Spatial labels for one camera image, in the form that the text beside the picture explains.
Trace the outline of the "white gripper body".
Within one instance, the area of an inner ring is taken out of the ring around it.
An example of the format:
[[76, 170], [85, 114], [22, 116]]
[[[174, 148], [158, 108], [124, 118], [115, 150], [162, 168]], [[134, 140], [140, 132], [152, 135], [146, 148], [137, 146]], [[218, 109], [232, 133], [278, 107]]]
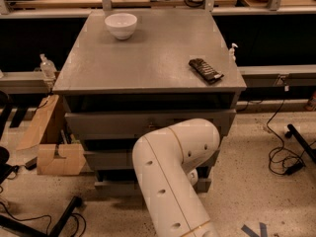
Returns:
[[198, 182], [198, 171], [196, 169], [191, 170], [187, 177], [191, 183], [192, 186], [194, 186]]

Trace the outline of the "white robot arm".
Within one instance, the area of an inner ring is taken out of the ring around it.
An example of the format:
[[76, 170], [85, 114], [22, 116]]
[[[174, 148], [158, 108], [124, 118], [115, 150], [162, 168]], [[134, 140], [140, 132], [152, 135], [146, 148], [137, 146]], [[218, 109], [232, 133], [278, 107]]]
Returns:
[[158, 237], [219, 237], [190, 174], [218, 149], [213, 123], [194, 118], [141, 136], [132, 149], [138, 184]]

